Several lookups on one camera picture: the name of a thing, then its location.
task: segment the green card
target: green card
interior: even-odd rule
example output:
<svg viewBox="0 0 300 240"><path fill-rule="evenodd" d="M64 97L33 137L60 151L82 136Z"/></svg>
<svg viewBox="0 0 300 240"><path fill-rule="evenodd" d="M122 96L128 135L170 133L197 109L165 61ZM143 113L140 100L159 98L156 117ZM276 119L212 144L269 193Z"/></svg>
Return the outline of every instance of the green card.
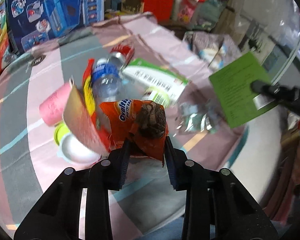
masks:
<svg viewBox="0 0 300 240"><path fill-rule="evenodd" d="M230 128L234 128L264 114L276 106L275 102L252 92L255 80L271 83L266 70L251 52L210 76Z"/></svg>

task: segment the pink paper cup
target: pink paper cup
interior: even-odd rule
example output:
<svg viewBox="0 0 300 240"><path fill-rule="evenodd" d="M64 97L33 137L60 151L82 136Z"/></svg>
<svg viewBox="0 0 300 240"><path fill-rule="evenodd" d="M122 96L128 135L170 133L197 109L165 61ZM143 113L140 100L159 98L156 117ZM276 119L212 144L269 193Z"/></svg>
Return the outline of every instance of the pink paper cup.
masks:
<svg viewBox="0 0 300 240"><path fill-rule="evenodd" d="M70 80L58 88L39 106L40 116L48 126L54 126L62 121L63 111L66 107L72 86L73 81Z"/></svg>

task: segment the red packaging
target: red packaging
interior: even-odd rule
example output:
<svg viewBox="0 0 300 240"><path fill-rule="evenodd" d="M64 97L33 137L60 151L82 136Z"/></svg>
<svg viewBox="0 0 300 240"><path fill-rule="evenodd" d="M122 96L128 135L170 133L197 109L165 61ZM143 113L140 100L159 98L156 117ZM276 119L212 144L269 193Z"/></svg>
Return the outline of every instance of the red packaging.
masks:
<svg viewBox="0 0 300 240"><path fill-rule="evenodd" d="M115 148L121 148L128 138L137 146L131 150L133 157L163 161L169 132L163 106L148 100L125 99L103 102L100 108L110 121Z"/></svg>
<svg viewBox="0 0 300 240"><path fill-rule="evenodd" d="M133 44L123 41L112 48L108 57L108 62L111 62L121 70L130 62L133 54Z"/></svg>

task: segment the white container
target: white container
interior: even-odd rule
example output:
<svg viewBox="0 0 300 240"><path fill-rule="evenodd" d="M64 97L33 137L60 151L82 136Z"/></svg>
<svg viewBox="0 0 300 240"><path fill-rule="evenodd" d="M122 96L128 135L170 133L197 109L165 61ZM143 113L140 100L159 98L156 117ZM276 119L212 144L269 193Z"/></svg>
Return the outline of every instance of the white container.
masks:
<svg viewBox="0 0 300 240"><path fill-rule="evenodd" d="M101 155L85 147L77 138L68 133L60 141L57 156L71 164L92 165L101 159Z"/></svg>

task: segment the orange snack bag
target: orange snack bag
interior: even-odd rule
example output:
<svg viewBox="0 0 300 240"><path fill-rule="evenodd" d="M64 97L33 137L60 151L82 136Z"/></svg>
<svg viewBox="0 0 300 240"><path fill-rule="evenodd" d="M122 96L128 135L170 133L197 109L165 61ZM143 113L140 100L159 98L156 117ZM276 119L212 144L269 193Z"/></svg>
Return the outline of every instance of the orange snack bag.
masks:
<svg viewBox="0 0 300 240"><path fill-rule="evenodd" d="M125 99L103 102L100 109L108 117L115 148L126 138L134 142L132 156L163 161L164 141L168 126L163 106L153 101Z"/></svg>

